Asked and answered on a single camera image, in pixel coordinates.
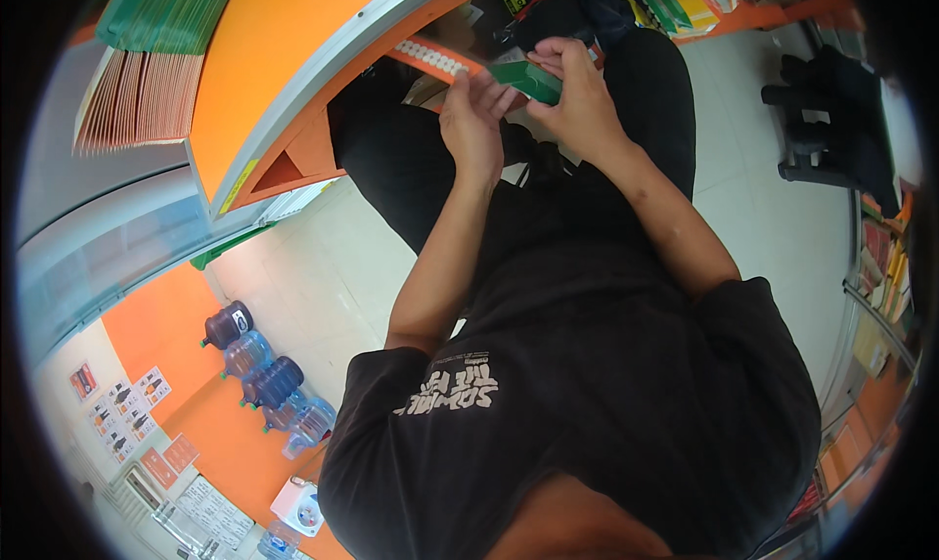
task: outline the water bottle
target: water bottle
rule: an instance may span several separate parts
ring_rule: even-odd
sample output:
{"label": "water bottle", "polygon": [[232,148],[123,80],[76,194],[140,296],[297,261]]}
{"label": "water bottle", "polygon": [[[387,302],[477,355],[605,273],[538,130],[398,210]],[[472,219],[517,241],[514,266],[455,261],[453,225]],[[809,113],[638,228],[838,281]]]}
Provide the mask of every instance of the water bottle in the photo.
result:
{"label": "water bottle", "polygon": [[296,459],[303,450],[322,442],[336,425],[336,410],[329,402],[314,397],[308,403],[290,424],[288,441],[281,450],[289,460]]}
{"label": "water bottle", "polygon": [[214,316],[205,319],[205,338],[199,345],[205,348],[211,344],[219,350],[224,350],[253,327],[251,312],[241,301],[234,301]]}
{"label": "water bottle", "polygon": [[261,413],[264,413],[264,427],[261,428],[261,431],[268,433],[271,429],[276,431],[288,431],[290,429],[290,423],[293,422],[293,418],[297,416],[297,410],[294,409],[293,405],[290,402],[285,403],[281,406],[280,409],[272,409],[265,405],[261,408]]}
{"label": "water bottle", "polygon": [[303,382],[303,371],[287,356],[281,356],[264,370],[258,370],[241,382],[244,394],[241,405],[252,409],[267,405],[277,409]]}
{"label": "water bottle", "polygon": [[257,543],[257,551],[269,560],[291,560],[299,547],[299,532],[275,519]]}
{"label": "water bottle", "polygon": [[305,408],[307,404],[306,396],[303,395],[302,391],[297,389],[288,396],[288,400],[284,402],[284,405],[281,405],[280,409],[268,407],[267,405],[263,406],[261,413],[264,413],[266,423],[264,427],[261,428],[261,431],[264,433],[268,433],[272,429],[276,431],[289,431],[290,424],[297,416],[297,413],[303,411],[303,408]]}
{"label": "water bottle", "polygon": [[257,330],[250,330],[225,349],[225,370],[222,378],[234,375],[239,379],[248,377],[255,368],[270,364],[270,344]]}

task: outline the green folder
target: green folder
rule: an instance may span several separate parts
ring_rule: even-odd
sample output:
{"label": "green folder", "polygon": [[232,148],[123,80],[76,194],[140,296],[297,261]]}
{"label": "green folder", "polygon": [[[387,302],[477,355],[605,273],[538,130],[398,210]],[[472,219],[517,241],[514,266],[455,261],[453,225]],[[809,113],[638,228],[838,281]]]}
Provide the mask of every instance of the green folder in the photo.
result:
{"label": "green folder", "polygon": [[113,48],[204,55],[228,0],[111,0],[95,35]]}
{"label": "green folder", "polygon": [[560,79],[530,61],[505,62],[487,67],[493,78],[511,85],[524,95],[543,104],[557,106],[560,101]]}

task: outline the man's right hand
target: man's right hand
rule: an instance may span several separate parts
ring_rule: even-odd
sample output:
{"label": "man's right hand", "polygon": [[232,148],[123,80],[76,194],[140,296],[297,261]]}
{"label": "man's right hand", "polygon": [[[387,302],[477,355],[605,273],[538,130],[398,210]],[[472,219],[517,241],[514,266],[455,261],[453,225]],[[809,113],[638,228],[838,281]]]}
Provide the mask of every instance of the man's right hand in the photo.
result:
{"label": "man's right hand", "polygon": [[604,170],[610,157],[635,144],[620,126],[606,84],[584,44],[571,38],[546,38],[528,58],[564,82],[557,106],[530,100],[528,113],[545,124],[574,153]]}

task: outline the floor tile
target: floor tile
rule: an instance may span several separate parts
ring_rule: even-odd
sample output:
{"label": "floor tile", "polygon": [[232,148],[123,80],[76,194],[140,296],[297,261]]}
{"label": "floor tile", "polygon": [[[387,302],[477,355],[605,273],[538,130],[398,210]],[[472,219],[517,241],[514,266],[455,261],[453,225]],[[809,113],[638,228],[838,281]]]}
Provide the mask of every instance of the floor tile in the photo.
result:
{"label": "floor tile", "polygon": [[695,194],[694,206],[731,253],[746,280],[764,274],[763,243],[749,184],[741,175]]}

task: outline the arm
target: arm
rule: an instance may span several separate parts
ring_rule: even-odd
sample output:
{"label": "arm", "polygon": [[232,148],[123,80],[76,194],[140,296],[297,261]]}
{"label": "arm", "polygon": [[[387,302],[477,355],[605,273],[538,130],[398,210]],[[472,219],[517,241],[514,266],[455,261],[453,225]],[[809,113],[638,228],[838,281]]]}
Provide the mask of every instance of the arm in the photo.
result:
{"label": "arm", "polygon": [[437,223],[392,308],[385,348],[433,355],[466,304],[492,191],[502,170],[499,119],[516,91],[487,72],[458,73],[440,114],[440,133],[456,176]]}
{"label": "arm", "polygon": [[534,100],[528,111],[623,193],[658,254],[692,299],[740,280],[734,259],[691,202],[620,126],[606,84],[583,43],[549,38],[529,58],[563,79],[555,107]]}

